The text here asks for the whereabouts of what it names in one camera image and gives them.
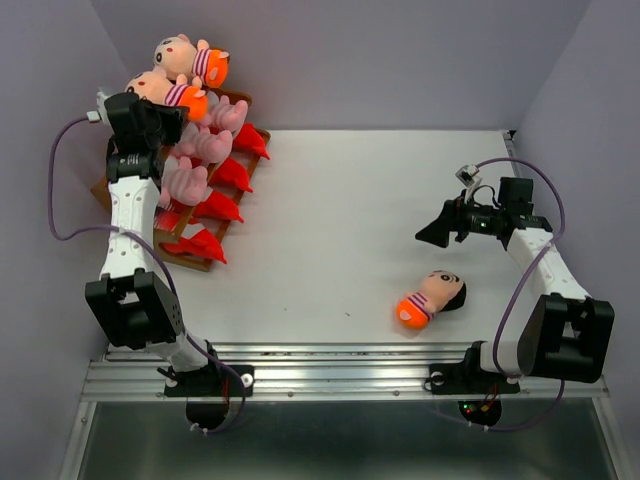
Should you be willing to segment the boy doll orange pants front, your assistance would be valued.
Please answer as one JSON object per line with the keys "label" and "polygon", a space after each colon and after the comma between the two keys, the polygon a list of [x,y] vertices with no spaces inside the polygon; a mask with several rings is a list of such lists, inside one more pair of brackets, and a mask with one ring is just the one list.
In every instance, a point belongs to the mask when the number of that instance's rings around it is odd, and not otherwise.
{"label": "boy doll orange pants front", "polygon": [[185,75],[180,74],[171,81],[161,67],[145,71],[131,79],[125,91],[136,93],[140,98],[168,107],[185,107],[189,110],[188,119],[200,122],[208,114],[208,98],[201,83],[192,85]]}

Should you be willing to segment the boy doll orange pants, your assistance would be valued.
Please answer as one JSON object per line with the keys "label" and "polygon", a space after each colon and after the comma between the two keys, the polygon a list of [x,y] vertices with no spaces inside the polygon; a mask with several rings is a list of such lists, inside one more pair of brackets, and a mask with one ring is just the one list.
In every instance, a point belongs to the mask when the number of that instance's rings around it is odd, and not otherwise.
{"label": "boy doll orange pants", "polygon": [[193,44],[186,35],[179,34],[165,38],[156,46],[153,62],[171,81],[176,81],[179,75],[184,75],[188,81],[198,77],[204,86],[216,89],[227,78],[230,54],[211,48],[206,40]]}
{"label": "boy doll orange pants", "polygon": [[466,296],[466,283],[458,275],[434,270],[397,303],[394,316],[405,328],[422,330],[439,313],[462,308]]}
{"label": "boy doll orange pants", "polygon": [[180,74],[171,81],[161,67],[145,71],[131,79],[125,91],[136,93],[140,98],[168,107],[185,107],[189,110],[188,119],[200,122],[208,114],[208,98],[201,83],[192,85],[185,75]]}

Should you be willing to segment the pink striped pig plush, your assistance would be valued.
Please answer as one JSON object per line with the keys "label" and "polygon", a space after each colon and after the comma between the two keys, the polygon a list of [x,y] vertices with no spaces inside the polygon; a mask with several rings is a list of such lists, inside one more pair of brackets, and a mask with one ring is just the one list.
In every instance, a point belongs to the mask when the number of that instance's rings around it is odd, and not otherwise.
{"label": "pink striped pig plush", "polygon": [[172,150],[175,157],[196,158],[205,167],[227,159],[232,151],[233,135],[228,130],[213,134],[208,128],[190,123]]}
{"label": "pink striped pig plush", "polygon": [[169,155],[164,164],[161,180],[159,205],[166,207],[161,199],[163,192],[175,197],[182,193],[191,193],[207,188],[208,170],[204,166],[194,167],[191,159],[186,156],[175,157]]}
{"label": "pink striped pig plush", "polygon": [[222,95],[205,114],[200,125],[218,131],[227,130],[235,135],[244,125],[248,110],[249,103],[246,100],[232,104],[227,95]]}

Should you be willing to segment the pink striped pig plush back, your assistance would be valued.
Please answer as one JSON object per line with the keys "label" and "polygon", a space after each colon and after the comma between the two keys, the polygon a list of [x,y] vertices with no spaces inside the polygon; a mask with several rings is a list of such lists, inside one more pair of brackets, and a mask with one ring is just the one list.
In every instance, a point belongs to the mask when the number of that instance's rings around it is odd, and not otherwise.
{"label": "pink striped pig plush back", "polygon": [[190,123],[172,150],[175,157],[196,158],[205,167],[227,159],[232,151],[233,135],[228,130],[213,134],[208,128]]}

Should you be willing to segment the pink striped pig plush front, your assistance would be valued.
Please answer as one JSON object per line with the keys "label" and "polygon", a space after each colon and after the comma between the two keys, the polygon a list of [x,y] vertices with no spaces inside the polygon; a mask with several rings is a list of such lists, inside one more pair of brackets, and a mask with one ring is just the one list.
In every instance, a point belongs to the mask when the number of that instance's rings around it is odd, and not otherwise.
{"label": "pink striped pig plush front", "polygon": [[246,100],[232,104],[227,95],[222,95],[205,114],[200,125],[218,131],[227,130],[235,135],[244,125],[248,110],[249,103]]}

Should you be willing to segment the red shark plush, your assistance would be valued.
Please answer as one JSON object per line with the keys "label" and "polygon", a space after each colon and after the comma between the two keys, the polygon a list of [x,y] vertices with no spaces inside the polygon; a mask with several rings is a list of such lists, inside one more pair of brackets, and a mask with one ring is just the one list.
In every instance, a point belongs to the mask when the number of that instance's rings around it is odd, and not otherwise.
{"label": "red shark plush", "polygon": [[267,145],[270,138],[271,135],[266,130],[257,129],[252,123],[245,123],[233,140],[233,149],[269,160]]}
{"label": "red shark plush", "polygon": [[166,207],[176,213],[182,213],[187,207],[193,207],[194,218],[244,222],[239,207],[229,197],[210,188],[182,193],[175,197],[163,192],[161,199]]}
{"label": "red shark plush", "polygon": [[215,262],[227,263],[217,237],[194,219],[183,222],[178,213],[156,211],[154,243],[161,257],[181,267],[207,272]]}
{"label": "red shark plush", "polygon": [[232,186],[243,192],[253,192],[248,170],[231,157],[214,170],[209,184]]}

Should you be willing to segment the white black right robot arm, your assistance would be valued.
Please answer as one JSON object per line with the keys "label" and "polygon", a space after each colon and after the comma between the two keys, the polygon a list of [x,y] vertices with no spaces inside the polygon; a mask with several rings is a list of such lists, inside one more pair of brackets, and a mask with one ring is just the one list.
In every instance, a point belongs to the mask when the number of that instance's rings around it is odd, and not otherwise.
{"label": "white black right robot arm", "polygon": [[534,183],[503,177],[492,205],[474,199],[476,186],[444,203],[439,216],[416,239],[440,248],[469,234],[496,238],[522,271],[516,289],[530,288],[536,299],[515,338],[501,322],[491,341],[476,341],[464,360],[440,368],[446,380],[482,390],[495,379],[520,376],[591,384],[599,380],[614,322],[614,309],[594,299],[574,278],[555,243],[560,234],[534,214]]}

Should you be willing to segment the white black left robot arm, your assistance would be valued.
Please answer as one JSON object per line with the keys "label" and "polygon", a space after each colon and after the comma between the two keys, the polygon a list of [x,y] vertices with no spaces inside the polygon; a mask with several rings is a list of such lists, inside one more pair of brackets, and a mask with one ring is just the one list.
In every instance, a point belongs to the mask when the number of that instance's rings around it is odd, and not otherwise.
{"label": "white black left robot arm", "polygon": [[181,137],[184,107],[167,107],[132,92],[97,95],[95,118],[109,125],[106,180],[111,204],[108,251],[85,298],[111,345],[154,354],[169,397],[218,396],[223,371],[214,350],[189,336],[172,280],[156,272],[154,219],[163,151]]}

